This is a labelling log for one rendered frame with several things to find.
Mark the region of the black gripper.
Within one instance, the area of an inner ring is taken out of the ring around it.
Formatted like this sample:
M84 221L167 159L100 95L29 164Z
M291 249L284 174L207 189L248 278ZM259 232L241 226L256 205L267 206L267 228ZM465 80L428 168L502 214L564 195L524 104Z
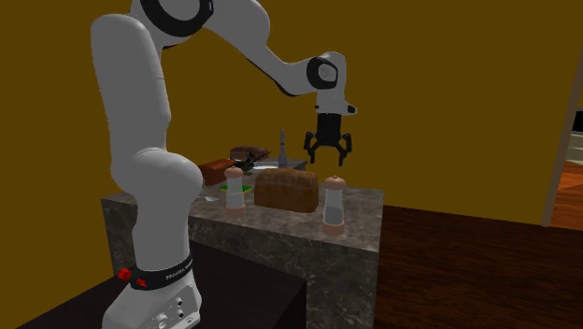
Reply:
M348 154L352 152L352 138L350 133L341 135L342 116L334 113L319 113L317 120L317 132L314 135L306 132L304 149L310 158L310 163L315 163L315 153L320 146L336 147L339 152L338 165L342 166Z

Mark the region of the clear shaker with tan cap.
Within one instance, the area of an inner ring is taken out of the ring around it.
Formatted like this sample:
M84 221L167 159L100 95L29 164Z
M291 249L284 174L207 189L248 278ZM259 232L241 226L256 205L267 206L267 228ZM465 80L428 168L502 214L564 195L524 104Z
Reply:
M230 218L244 217L246 214L244 195L242 191L243 171L232 166L224 172L227 178L226 216Z
M346 182L338 176L332 176L325 180L325 203L321 230L329 236L341 236L344 234L344 205L343 191Z

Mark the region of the brown bread loaf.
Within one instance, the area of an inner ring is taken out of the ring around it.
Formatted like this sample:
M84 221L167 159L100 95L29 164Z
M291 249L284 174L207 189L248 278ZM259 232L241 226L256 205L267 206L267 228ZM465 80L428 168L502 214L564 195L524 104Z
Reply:
M255 179L254 204L260 207L311 213L319 205L319 184L314 173L291 168L270 168Z

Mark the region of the small black tool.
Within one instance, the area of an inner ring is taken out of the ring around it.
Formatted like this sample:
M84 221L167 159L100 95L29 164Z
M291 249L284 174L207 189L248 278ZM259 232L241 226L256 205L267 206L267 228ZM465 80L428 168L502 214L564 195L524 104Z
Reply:
M240 168L244 175L249 175L249 171L254 167L255 155L249 152L245 160L237 160L234 162L234 166Z

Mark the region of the red-brown loaf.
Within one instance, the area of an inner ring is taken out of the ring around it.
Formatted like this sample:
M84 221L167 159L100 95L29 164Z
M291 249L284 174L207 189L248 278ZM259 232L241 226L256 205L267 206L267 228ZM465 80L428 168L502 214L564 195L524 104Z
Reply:
M213 186L226 180L224 172L231 167L235 160L219 159L198 165L206 186Z

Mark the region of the grey door frame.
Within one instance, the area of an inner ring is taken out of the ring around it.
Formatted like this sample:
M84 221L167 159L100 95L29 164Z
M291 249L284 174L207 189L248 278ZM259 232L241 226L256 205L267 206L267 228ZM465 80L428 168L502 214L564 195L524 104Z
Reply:
M555 160L552 167L552 175L547 190L546 203L542 215L541 225L549 227L551 224L552 213L559 190L562 169L572 134L572 126L576 116L577 105L583 88L583 44L580 46L578 58L576 61L576 72L574 75L568 106L566 108L564 122L562 125L560 140L556 151Z

